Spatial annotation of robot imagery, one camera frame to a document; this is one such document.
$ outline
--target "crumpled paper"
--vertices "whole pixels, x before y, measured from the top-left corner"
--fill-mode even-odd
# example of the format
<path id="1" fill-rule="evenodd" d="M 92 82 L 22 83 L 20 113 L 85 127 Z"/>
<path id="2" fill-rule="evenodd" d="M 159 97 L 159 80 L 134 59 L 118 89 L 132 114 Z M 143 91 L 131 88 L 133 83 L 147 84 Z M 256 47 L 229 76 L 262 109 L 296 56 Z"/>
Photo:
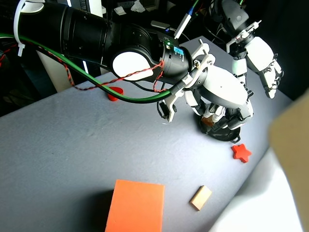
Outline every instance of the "crumpled paper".
<path id="1" fill-rule="evenodd" d="M 145 8 L 140 3 L 140 0 L 137 0 L 134 2 L 134 5 L 131 7 L 131 11 L 142 13 L 145 11 Z"/>

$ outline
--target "red cup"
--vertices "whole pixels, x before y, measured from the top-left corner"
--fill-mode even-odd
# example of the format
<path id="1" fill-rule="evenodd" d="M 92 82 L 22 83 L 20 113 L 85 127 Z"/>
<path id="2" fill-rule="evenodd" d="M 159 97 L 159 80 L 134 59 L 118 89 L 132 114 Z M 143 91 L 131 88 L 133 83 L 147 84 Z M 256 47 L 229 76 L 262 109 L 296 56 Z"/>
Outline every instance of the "red cup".
<path id="1" fill-rule="evenodd" d="M 124 90 L 122 88 L 119 87 L 110 87 L 112 90 L 116 91 L 117 93 L 120 93 L 121 95 L 124 94 Z M 118 98 L 114 97 L 111 94 L 107 94 L 107 97 L 109 100 L 111 100 L 112 102 L 119 100 Z"/>

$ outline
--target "wooden block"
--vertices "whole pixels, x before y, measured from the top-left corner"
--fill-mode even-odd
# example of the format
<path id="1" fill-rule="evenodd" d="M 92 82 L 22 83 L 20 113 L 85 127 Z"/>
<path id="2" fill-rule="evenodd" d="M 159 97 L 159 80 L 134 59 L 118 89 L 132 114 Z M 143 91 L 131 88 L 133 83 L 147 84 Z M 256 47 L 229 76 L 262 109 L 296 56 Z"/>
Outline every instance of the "wooden block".
<path id="1" fill-rule="evenodd" d="M 161 232 L 164 186 L 117 180 L 105 232 Z"/>
<path id="2" fill-rule="evenodd" d="M 203 208 L 204 204 L 211 196 L 212 192 L 205 185 L 201 186 L 194 197 L 191 199 L 190 203 L 200 211 Z"/>

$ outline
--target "dark background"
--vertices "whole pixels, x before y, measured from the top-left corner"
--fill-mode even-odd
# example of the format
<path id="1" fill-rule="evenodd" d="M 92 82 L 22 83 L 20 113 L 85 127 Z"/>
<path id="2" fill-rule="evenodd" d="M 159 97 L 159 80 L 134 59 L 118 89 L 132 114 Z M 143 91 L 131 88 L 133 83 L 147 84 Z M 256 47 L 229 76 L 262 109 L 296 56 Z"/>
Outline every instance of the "dark background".
<path id="1" fill-rule="evenodd" d="M 66 0 L 47 0 L 52 2 L 66 3 Z M 9 18 L 3 18 L 8 15 L 10 10 L 4 7 L 17 4 L 17 1 L 7 3 L 0 0 L 0 22 L 2 28 L 7 25 L 12 27 Z M 80 0 L 71 0 L 72 6 L 81 8 Z M 102 5 L 107 8 L 108 13 L 104 17 L 108 17 L 116 22 L 131 22 L 142 27 L 149 28 L 152 20 L 170 24 L 172 28 L 177 28 L 185 13 L 188 12 L 193 5 L 192 0 L 170 0 L 176 6 L 167 11 L 167 1 L 161 0 L 159 9 L 151 12 L 135 13 L 130 8 L 125 9 L 126 15 L 118 16 L 113 13 L 113 8 L 117 6 L 115 0 L 102 0 Z M 215 23 L 207 14 L 207 8 L 211 0 L 200 0 L 195 8 L 195 14 L 184 34 L 189 39 L 204 35 L 206 38 L 213 40 L 214 37 L 205 29 L 209 28 L 213 33 L 218 29 L 218 23 Z M 242 5 L 248 13 L 249 22 L 262 20 L 260 27 L 256 30 L 256 35 L 262 37 L 272 48 L 274 53 L 278 53 L 278 62 L 285 72 L 279 89 L 290 97 L 292 100 L 301 96 L 309 87 L 309 78 L 307 77 L 307 9 L 309 3 L 306 0 L 300 0 L 295 3 L 292 0 L 245 0 Z M 218 36 L 225 42 L 230 38 L 222 31 Z M 186 42 L 184 36 L 180 37 L 180 42 Z M 214 39 L 215 44 L 222 49 L 224 44 Z M 5 42 L 0 41 L 0 55 L 3 51 Z M 0 116 L 7 114 L 13 110 L 31 104 L 42 98 L 56 93 L 48 74 L 46 73 L 37 53 L 26 46 L 23 57 L 19 58 L 16 51 L 8 54 L 0 68 Z M 82 64 L 80 60 L 75 59 L 75 63 Z M 99 69 L 96 65 L 88 64 L 90 74 L 99 75 Z M 72 72 L 75 83 L 84 81 L 77 73 Z"/>

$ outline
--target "beige object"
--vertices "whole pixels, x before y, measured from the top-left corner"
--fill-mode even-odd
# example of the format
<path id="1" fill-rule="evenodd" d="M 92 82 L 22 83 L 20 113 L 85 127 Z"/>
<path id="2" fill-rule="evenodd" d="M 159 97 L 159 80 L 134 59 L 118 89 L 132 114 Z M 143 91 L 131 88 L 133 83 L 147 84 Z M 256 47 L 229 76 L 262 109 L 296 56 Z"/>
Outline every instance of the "beige object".
<path id="1" fill-rule="evenodd" d="M 211 194 L 212 192 L 209 190 L 209 188 L 203 185 L 198 189 L 190 203 L 199 211 L 201 208 L 203 208 Z"/>
<path id="2" fill-rule="evenodd" d="M 269 141 L 290 183 L 304 231 L 309 231 L 309 93 L 271 125 Z"/>

